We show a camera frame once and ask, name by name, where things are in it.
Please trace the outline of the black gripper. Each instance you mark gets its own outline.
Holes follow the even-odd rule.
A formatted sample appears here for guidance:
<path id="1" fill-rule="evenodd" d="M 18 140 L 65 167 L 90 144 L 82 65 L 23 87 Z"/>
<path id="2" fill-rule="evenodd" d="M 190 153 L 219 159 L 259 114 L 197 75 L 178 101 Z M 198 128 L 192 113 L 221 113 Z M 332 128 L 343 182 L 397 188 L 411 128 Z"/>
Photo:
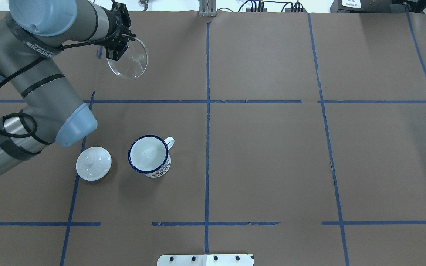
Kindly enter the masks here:
<path id="1" fill-rule="evenodd" d="M 118 32 L 105 46 L 105 57 L 114 61 L 121 59 L 129 47 L 129 42 L 136 39 L 136 35 L 131 32 L 130 28 L 120 25 L 117 29 Z"/>

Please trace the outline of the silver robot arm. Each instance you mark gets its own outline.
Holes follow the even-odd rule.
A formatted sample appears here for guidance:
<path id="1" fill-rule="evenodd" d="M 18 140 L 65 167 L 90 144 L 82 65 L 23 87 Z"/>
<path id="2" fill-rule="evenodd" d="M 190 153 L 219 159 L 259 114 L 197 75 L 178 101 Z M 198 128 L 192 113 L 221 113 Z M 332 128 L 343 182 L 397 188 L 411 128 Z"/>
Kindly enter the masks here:
<path id="1" fill-rule="evenodd" d="M 39 155 L 52 143 L 69 147 L 98 123 L 54 57 L 87 45 L 119 60 L 131 20 L 124 3 L 107 10 L 88 0 L 10 0 L 0 20 L 0 89 L 12 83 L 27 106 L 0 118 L 0 175 Z"/>

